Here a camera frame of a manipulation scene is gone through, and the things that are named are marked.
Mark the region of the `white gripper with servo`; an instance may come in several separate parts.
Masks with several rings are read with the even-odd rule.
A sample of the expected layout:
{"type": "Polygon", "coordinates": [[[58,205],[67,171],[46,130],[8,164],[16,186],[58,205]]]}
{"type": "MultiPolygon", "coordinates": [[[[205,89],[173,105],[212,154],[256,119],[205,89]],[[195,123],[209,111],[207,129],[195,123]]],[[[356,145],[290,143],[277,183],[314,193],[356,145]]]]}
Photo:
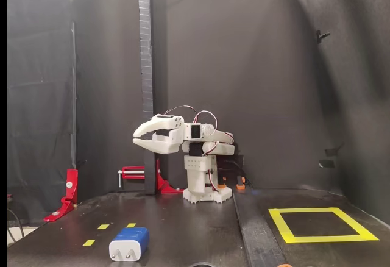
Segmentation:
{"type": "Polygon", "coordinates": [[[172,154],[186,140],[187,123],[181,116],[155,115],[149,121],[142,123],[133,133],[133,143],[148,151],[158,154],[172,154]],[[152,140],[139,139],[149,132],[154,132],[152,140]]]}

